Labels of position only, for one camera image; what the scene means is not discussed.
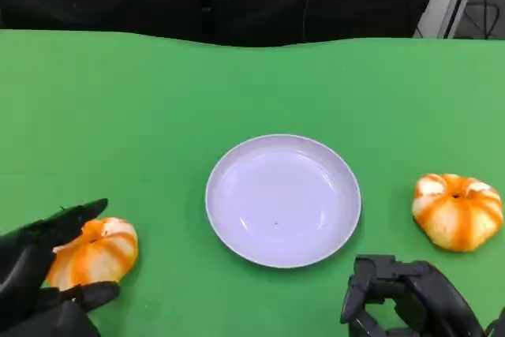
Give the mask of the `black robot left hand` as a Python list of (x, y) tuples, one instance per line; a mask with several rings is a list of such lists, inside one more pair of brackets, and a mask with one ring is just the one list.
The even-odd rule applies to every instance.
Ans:
[(88, 312), (120, 294), (112, 281), (76, 285), (68, 290), (44, 287), (56, 259), (53, 248), (81, 235), (87, 221), (108, 205), (102, 198), (79, 204), (1, 236), (1, 335), (99, 336)]

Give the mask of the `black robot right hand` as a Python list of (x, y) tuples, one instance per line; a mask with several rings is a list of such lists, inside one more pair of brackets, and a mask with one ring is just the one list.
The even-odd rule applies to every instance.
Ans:
[[(367, 305), (386, 300), (395, 303), (405, 327), (386, 329), (367, 311)], [(465, 298), (434, 265), (383, 254), (356, 256), (340, 323), (350, 336), (485, 335)]]

